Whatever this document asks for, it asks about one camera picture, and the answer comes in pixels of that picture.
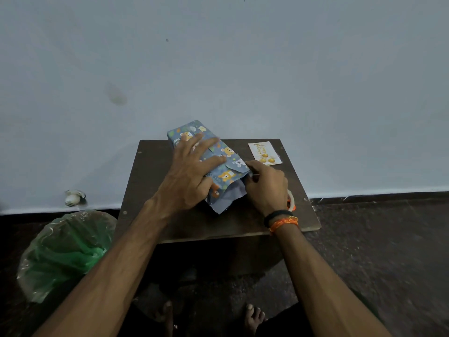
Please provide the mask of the person's right forearm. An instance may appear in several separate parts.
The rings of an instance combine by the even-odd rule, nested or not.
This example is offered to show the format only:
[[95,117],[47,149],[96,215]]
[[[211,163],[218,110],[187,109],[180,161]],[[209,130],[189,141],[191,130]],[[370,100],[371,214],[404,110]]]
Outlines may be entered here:
[[392,337],[292,219],[278,220],[270,229],[316,337]]

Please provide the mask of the person's foot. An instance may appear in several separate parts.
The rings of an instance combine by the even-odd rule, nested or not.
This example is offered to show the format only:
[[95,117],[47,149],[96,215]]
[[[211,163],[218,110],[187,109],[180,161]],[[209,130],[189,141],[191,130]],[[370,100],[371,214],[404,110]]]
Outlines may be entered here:
[[173,319],[173,304],[168,300],[164,305],[154,313],[154,320],[164,328],[164,337],[173,337],[174,319]]
[[267,321],[265,312],[259,307],[248,303],[244,317],[244,329],[246,336],[255,337],[258,327]]

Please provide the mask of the person's right hand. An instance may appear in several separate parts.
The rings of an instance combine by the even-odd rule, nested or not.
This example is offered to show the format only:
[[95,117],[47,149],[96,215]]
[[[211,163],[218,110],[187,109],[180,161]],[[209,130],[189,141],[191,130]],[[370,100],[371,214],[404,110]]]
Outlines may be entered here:
[[265,217],[275,210],[287,209],[288,181],[284,173],[257,160],[247,161],[253,174],[260,175],[259,191],[249,196],[254,207]]

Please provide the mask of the person's left foot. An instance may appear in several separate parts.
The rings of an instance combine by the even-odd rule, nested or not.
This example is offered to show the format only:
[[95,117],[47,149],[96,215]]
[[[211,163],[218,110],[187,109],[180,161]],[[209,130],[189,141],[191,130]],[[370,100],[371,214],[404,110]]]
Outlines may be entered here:
[[164,328],[164,337],[173,337],[174,319],[173,319],[173,304],[168,300],[164,305],[154,313],[154,320]]

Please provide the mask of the blue bear-print gift box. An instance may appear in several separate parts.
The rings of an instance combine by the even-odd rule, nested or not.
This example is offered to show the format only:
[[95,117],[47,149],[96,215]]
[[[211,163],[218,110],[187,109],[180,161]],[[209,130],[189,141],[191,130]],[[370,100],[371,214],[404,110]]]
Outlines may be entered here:
[[[203,134],[203,140],[216,135],[200,121],[194,120],[167,132],[167,138],[172,147],[176,147],[182,136],[189,140],[198,133]],[[202,154],[200,161],[212,156],[225,156],[226,162],[209,171],[205,176],[213,180],[212,187],[205,201],[217,214],[222,214],[237,199],[246,194],[243,178],[251,174],[250,169],[241,157],[222,140],[208,148]]]

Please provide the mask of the white card with gold balloons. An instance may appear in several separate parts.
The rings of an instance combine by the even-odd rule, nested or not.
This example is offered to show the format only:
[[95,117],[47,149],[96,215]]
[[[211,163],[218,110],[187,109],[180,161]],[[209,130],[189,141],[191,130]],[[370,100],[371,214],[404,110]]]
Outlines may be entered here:
[[282,164],[282,160],[269,141],[248,143],[255,160],[264,165],[273,166]]

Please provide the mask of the person's left hand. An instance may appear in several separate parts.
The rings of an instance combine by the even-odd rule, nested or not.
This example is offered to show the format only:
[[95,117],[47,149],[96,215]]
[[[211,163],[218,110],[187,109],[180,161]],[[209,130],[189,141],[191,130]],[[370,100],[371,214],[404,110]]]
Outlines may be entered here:
[[152,212],[160,219],[168,219],[203,201],[203,177],[226,162],[225,156],[212,156],[203,162],[191,157],[193,138],[182,136],[173,150],[171,167],[151,198]]

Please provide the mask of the person's left forearm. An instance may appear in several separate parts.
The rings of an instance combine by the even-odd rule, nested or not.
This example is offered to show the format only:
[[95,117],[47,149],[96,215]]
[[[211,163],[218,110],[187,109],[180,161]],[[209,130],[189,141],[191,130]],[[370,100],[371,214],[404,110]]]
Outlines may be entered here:
[[33,337],[116,337],[168,218],[156,199],[147,200]]

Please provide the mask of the black wristband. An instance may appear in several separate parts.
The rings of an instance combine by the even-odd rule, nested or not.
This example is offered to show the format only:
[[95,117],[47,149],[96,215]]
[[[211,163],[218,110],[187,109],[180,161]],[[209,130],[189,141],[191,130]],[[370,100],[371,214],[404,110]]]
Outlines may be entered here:
[[288,209],[281,209],[281,210],[275,210],[273,212],[271,212],[270,214],[268,214],[267,216],[265,216],[264,220],[263,220],[263,224],[265,225],[265,227],[267,228],[271,228],[271,226],[274,224],[275,219],[282,219],[285,217],[290,217],[292,216],[292,212],[289,211]]

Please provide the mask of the person's right foot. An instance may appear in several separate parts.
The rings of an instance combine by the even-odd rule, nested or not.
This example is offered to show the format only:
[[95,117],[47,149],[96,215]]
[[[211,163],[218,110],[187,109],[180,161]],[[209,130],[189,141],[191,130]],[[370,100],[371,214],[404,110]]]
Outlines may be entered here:
[[246,336],[255,337],[258,327],[267,321],[265,312],[259,307],[248,303],[244,317],[244,329]]

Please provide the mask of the white wall fitting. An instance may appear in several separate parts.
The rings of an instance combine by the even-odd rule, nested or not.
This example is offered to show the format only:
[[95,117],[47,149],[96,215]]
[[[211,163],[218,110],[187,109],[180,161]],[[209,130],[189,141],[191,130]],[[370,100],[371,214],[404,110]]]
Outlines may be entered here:
[[85,203],[86,194],[80,190],[67,190],[65,192],[65,205],[76,207]]

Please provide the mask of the green plastic bag bin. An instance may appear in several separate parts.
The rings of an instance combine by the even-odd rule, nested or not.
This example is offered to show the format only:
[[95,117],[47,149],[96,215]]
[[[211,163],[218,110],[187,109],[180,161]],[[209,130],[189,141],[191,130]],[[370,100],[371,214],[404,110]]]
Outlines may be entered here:
[[109,250],[117,219],[97,210],[54,219],[23,252],[17,281],[27,301],[41,303],[62,283],[82,276]]

